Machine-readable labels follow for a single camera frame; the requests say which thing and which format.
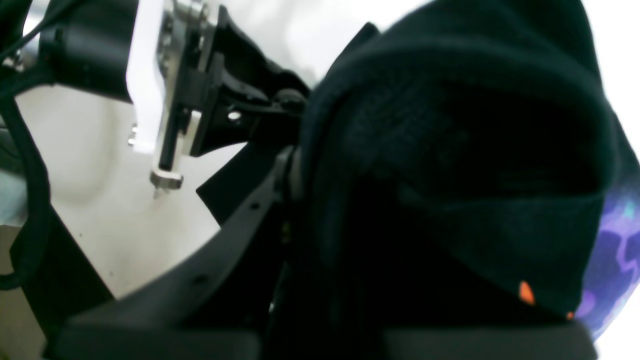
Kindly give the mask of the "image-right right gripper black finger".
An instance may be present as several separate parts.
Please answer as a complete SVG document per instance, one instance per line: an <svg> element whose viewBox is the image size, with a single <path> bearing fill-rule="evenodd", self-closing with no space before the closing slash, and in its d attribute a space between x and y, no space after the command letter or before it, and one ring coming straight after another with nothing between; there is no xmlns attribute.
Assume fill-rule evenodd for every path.
<svg viewBox="0 0 640 360"><path fill-rule="evenodd" d="M284 148L196 253L148 285L73 317L51 360L261 360L290 242L300 150Z"/></svg>

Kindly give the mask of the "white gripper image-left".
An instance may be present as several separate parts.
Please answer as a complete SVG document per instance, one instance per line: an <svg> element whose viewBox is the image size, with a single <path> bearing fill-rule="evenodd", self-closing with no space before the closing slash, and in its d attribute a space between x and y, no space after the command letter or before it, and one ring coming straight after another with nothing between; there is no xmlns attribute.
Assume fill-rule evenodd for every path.
<svg viewBox="0 0 640 360"><path fill-rule="evenodd" d="M156 191L180 189L186 148L190 157L201 157L242 142L291 145L299 139L309 87L267 58L225 6L218 7L214 25L210 10L205 0L137 5L125 74L135 114L128 145L151 155ZM197 66L187 72L188 109L181 122L174 102L190 35L204 44Z"/></svg>

